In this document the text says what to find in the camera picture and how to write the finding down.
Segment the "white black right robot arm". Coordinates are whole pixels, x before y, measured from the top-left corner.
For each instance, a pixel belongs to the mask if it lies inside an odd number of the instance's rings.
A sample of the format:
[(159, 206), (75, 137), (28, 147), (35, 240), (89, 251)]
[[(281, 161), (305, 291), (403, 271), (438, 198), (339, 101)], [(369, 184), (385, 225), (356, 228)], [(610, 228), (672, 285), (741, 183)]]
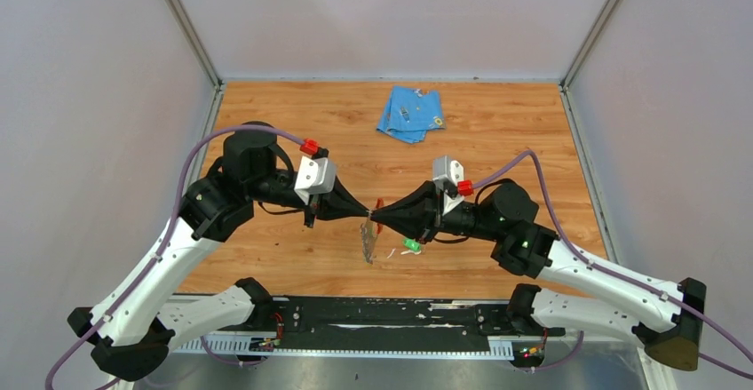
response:
[(519, 284), (508, 302), (507, 322), (518, 334), (547, 329), (592, 332), (632, 343), (667, 367), (695, 371), (701, 358), (706, 287), (632, 272), (568, 243), (535, 223), (538, 204), (511, 179), (485, 186), (487, 197), (445, 204), (431, 181), (370, 217), (421, 243), (438, 234), (490, 241), (490, 257), (512, 275), (560, 283), (582, 292), (573, 297), (534, 284)]

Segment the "metal keyring plate with spring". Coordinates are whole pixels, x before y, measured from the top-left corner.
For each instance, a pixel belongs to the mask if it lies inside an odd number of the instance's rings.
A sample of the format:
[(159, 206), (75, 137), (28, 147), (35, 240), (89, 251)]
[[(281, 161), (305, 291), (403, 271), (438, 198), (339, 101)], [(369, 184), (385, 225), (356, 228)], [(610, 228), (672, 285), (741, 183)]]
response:
[(378, 236), (382, 232), (382, 229), (383, 225), (374, 222), (371, 215), (367, 216), (366, 220), (360, 227), (362, 254), (367, 264), (372, 265), (374, 262), (374, 251)]

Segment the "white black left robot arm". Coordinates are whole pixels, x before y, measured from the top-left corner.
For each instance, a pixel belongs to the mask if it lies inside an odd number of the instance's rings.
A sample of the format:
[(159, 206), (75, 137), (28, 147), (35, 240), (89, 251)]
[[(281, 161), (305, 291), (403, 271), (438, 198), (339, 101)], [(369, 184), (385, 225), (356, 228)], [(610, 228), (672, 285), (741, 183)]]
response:
[(214, 330), (241, 324), (262, 330), (272, 322), (272, 296), (252, 278), (187, 306), (167, 307), (186, 277), (253, 218), (256, 203), (300, 211), (308, 227), (316, 220), (369, 215), (337, 178), (327, 149), (314, 140), (295, 138), (303, 158), (294, 166), (278, 143), (284, 132), (267, 123), (244, 123), (220, 134), (222, 156), (204, 177), (179, 183), (152, 248), (105, 299), (76, 308), (67, 319), (109, 375), (134, 382), (176, 348)]

